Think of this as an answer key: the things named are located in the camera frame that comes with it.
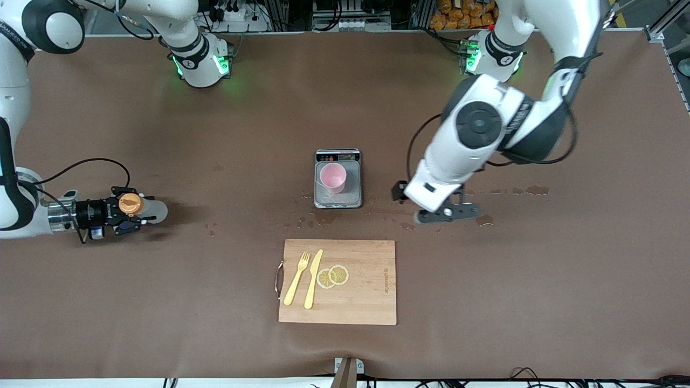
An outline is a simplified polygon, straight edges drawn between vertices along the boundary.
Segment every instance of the digital scale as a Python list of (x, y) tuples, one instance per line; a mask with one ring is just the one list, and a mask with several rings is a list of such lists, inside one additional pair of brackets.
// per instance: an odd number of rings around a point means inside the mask
[[(362, 205), (362, 155), (356, 148), (316, 151), (314, 158), (314, 206), (317, 208), (358, 208)], [(320, 182), (321, 169), (329, 163), (345, 168), (347, 179), (340, 193), (331, 193)]]

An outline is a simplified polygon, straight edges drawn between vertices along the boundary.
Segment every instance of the silver metal cylinder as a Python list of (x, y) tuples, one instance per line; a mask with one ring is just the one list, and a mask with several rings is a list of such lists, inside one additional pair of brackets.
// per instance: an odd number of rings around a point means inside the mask
[(73, 220), (76, 219), (76, 201), (65, 200), (62, 204), (69, 210), (69, 213), (57, 202), (48, 202), (48, 222), (50, 230), (53, 232), (72, 231), (77, 225)]

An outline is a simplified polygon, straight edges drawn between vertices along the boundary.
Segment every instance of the fork handle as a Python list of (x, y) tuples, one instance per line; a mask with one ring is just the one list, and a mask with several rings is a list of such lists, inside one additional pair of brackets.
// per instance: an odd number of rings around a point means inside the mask
[(304, 300), (304, 308), (311, 309), (314, 305), (314, 288), (316, 286), (316, 275), (312, 275), (311, 282), (309, 282), (309, 291), (306, 292), (306, 299)]
[(297, 292), (297, 285), (299, 284), (299, 277), (302, 274), (302, 271), (297, 270), (295, 278), (293, 279), (293, 282), (290, 284), (290, 288), (288, 289), (288, 293), (285, 294), (285, 300), (283, 300), (283, 304), (285, 304), (286, 306), (290, 306), (293, 303), (293, 300), (295, 299), (295, 292)]

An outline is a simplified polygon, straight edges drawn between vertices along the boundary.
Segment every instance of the yellow knife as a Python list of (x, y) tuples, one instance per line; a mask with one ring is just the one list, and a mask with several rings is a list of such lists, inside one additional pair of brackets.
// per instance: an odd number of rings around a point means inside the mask
[(311, 309), (311, 307), (314, 305), (314, 288), (316, 287), (316, 276), (319, 273), (319, 264), (321, 263), (321, 255), (323, 254), (324, 250), (319, 249), (319, 251), (316, 252), (316, 256), (314, 256), (314, 261), (311, 262), (311, 268), (309, 268), (309, 272), (311, 272), (311, 282), (309, 282), (309, 291), (307, 291), (306, 299), (304, 300), (305, 309)]

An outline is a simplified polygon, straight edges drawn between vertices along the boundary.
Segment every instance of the brown table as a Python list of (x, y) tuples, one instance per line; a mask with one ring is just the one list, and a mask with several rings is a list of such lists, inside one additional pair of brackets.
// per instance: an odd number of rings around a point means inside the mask
[[(19, 165), (49, 176), (113, 157), (170, 217), (86, 246), (71, 233), (0, 242), (0, 376), (300, 376), (336, 356), (385, 378), (690, 374), (688, 115), (660, 45), (609, 32), (600, 49), (570, 159), (475, 175), (470, 198), (493, 225), (416, 229), (415, 206), (388, 190), (460, 80), (430, 37), (249, 37), (233, 78), (205, 90), (155, 43), (38, 55)], [(513, 83), (538, 97), (551, 56), (539, 36), (527, 50)], [(365, 205), (315, 212), (313, 152), (340, 146), (362, 149)], [(93, 164), (48, 188), (96, 197), (123, 181)], [(278, 323), (288, 237), (395, 240), (398, 325)]]

